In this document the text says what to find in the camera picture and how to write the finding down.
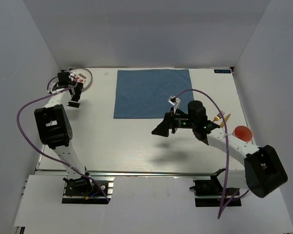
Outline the red plastic cup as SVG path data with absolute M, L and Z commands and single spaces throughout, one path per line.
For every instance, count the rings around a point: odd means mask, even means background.
M 235 127 L 232 134 L 244 142 L 250 142 L 253 138 L 252 131 L 247 126 L 243 125 Z

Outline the gold knife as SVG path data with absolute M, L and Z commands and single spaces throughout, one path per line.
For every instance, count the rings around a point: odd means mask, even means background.
M 223 128 L 225 126 L 225 123 L 227 123 L 227 121 L 229 120 L 231 114 L 228 114 L 225 116 L 225 120 L 222 121 L 222 123 L 220 124 L 220 127 Z

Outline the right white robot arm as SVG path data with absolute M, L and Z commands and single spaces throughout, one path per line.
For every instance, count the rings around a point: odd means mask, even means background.
M 199 141 L 228 153 L 244 167 L 243 170 L 221 169 L 211 176 L 211 190 L 218 195 L 230 187 L 250 190 L 257 197 L 264 198 L 288 181 L 288 175 L 272 146 L 259 147 L 227 135 L 224 128 L 208 120 L 200 101 L 190 101 L 188 113 L 172 107 L 151 133 L 168 137 L 177 129 L 192 129 Z

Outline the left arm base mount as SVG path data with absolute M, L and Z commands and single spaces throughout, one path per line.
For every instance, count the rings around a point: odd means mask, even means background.
M 107 205 L 108 203 L 97 185 L 92 185 L 92 190 L 89 192 L 81 193 L 65 183 L 62 204 Z

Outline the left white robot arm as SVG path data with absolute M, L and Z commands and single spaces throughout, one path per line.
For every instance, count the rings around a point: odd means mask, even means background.
M 86 178 L 89 173 L 80 162 L 71 142 L 73 130 L 65 108 L 79 108 L 80 97 L 84 88 L 76 76 L 68 71 L 57 75 L 58 82 L 50 91 L 53 97 L 42 108 L 34 111 L 35 121 L 42 144 L 47 145 L 65 162 L 67 177 L 63 180 L 68 188 L 81 195 L 93 191 L 93 182 Z

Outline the blue cloth napkin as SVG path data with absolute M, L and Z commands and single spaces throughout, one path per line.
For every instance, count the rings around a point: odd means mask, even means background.
M 188 69 L 119 70 L 114 118 L 162 118 L 172 107 L 168 99 L 188 89 Z

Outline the white printed plate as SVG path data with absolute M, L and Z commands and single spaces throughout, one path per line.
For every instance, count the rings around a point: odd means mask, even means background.
M 86 69 L 86 68 L 73 68 L 68 70 L 70 73 L 73 73 L 75 75 L 75 78 L 78 80 L 78 82 L 83 84 L 84 91 L 87 90 L 93 80 L 92 73 Z

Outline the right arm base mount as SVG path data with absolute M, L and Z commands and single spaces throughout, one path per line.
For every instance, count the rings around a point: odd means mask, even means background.
M 193 185 L 189 188 L 194 192 L 195 207 L 219 207 L 222 188 L 219 188 L 211 180 L 194 180 Z M 224 203 L 234 194 L 235 188 L 227 188 Z M 236 197 L 229 203 L 228 207 L 241 207 L 240 199 Z

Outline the gold fork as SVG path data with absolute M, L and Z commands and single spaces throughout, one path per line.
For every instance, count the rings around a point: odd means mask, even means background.
M 219 120 L 222 119 L 222 116 L 225 114 L 224 111 L 219 112 L 213 119 L 213 122 L 218 122 Z

